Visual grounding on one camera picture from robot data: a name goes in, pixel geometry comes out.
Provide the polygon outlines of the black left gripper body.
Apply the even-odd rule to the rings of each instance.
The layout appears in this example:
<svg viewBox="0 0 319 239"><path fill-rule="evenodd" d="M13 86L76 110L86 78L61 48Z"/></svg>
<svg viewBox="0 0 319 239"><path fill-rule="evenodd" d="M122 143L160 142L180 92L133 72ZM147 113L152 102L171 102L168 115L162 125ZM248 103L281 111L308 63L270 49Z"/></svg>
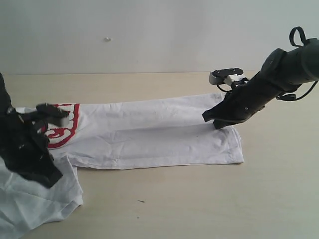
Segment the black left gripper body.
<svg viewBox="0 0 319 239"><path fill-rule="evenodd" d="M37 111L19 113L12 109L0 116L0 156L9 171L41 183L42 162L54 161L45 135L48 125Z"/></svg>

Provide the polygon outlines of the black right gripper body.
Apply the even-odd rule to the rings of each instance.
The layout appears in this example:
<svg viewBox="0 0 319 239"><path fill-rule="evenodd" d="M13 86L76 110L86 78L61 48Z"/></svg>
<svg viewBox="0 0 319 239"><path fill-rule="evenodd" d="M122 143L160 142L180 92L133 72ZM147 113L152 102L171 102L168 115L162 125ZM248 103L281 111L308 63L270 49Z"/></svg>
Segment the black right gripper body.
<svg viewBox="0 0 319 239"><path fill-rule="evenodd" d="M246 84L236 87L225 96L224 100L214 106L219 120L240 124L260 111L265 104L282 92L282 89L272 84L259 74Z"/></svg>

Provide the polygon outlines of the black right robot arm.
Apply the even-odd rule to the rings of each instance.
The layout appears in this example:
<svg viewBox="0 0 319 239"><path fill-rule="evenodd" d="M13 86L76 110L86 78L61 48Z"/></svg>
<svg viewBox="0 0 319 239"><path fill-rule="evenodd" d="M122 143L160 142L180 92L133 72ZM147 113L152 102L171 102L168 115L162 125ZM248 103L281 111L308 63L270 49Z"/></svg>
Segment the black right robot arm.
<svg viewBox="0 0 319 239"><path fill-rule="evenodd" d="M274 50L265 60L260 71L251 79L234 80L240 76L240 68L215 70L210 73L213 85L227 84L230 90L224 100L206 110L205 122L213 121L216 129L243 123L276 98L295 101L293 94L302 84L319 81L319 41L311 38L292 51Z"/></svg>

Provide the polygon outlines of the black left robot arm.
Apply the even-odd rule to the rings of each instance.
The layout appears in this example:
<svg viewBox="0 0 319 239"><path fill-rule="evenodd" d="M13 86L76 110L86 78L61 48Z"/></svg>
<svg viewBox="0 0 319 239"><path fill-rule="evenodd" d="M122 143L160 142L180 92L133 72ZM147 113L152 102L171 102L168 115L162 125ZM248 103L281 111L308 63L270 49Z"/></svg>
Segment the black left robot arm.
<svg viewBox="0 0 319 239"><path fill-rule="evenodd" d="M48 151L48 125L61 126L69 113L51 104L19 113L11 104L4 79L0 80L0 156L6 168L22 178L51 188L63 176Z"/></svg>

